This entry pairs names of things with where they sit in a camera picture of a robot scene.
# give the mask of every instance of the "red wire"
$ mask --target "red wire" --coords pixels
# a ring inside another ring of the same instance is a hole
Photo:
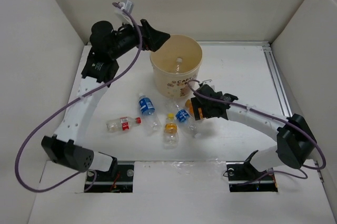
[[[110,191],[112,191],[112,189],[114,189],[114,186],[115,186],[115,184],[116,184],[116,181],[120,178],[120,176],[121,176],[121,172],[118,172],[117,177],[116,177],[115,180],[114,180],[114,183],[113,183],[112,186],[110,187]]]

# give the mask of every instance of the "blue label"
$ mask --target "blue label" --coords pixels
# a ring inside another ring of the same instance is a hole
[[[151,100],[147,97],[142,98],[139,101],[139,108],[141,109],[142,114],[145,113],[146,111],[150,110],[150,109],[152,111],[154,111],[153,104],[152,104]]]
[[[175,115],[175,117],[180,123],[183,123],[190,117],[190,115],[186,112],[185,109],[182,109]]]

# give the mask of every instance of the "beige bucket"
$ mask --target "beige bucket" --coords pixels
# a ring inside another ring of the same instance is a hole
[[[181,73],[170,73],[177,58],[183,60]],[[150,54],[150,60],[158,91],[168,98],[182,98],[191,92],[186,82],[196,79],[202,62],[202,50],[200,45],[188,36],[171,35],[159,50]]]

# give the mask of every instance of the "bottle with blue label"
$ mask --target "bottle with blue label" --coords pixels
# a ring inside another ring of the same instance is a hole
[[[201,136],[198,132],[194,119],[192,119],[187,111],[181,108],[176,101],[168,100],[166,107],[170,113],[174,113],[175,118],[178,121],[178,126],[184,133],[187,133],[194,138],[199,138]]]
[[[139,94],[139,108],[142,113],[143,122],[146,125],[148,132],[152,134],[162,126],[155,112],[155,108],[151,100],[144,94]]]

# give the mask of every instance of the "table surface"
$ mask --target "table surface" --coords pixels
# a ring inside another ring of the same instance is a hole
[[[235,94],[271,113],[280,113],[261,46],[202,43],[202,48],[204,58],[199,80],[211,78],[217,90]],[[89,49],[89,46],[84,49],[70,99],[76,94]],[[120,58],[122,70],[134,53],[132,50]],[[229,192],[222,177],[225,162],[221,160],[244,160],[252,151],[275,144],[244,125],[208,119],[200,124],[204,134],[201,139],[187,139],[180,134],[179,146],[171,150],[163,148],[161,134],[146,137],[141,126],[127,134],[107,133],[106,120],[138,116],[139,91],[152,99],[163,122],[167,113],[165,98],[154,87],[148,53],[142,53],[134,68],[103,96],[85,145],[119,160],[151,161],[135,163],[133,193],[81,193],[85,175],[80,174],[50,192],[37,194],[29,224],[335,223],[314,170],[307,170],[307,180],[276,174],[278,193]],[[313,165],[313,161],[308,160],[307,164]],[[284,166],[277,170],[296,172]],[[39,188],[51,186],[73,172],[49,161]]]
[[[202,43],[203,62],[199,80],[212,79],[215,89],[238,96],[252,105],[280,114],[274,83],[261,46],[235,46],[221,43]],[[90,46],[86,46],[76,74],[70,100],[75,98],[81,71]],[[136,49],[118,59],[123,71],[134,58]],[[143,125],[127,133],[108,133],[106,121],[114,118],[140,115],[138,93],[144,93],[153,102],[158,117],[164,124],[168,111],[167,98],[155,88],[153,70],[148,52],[142,52],[134,67],[113,83],[101,99],[91,119],[83,145],[117,157],[118,160],[244,160],[254,150],[276,143],[266,135],[239,123],[212,118],[199,124],[200,139],[189,139],[179,130],[180,142],[175,149],[163,148],[160,131],[149,137]]]

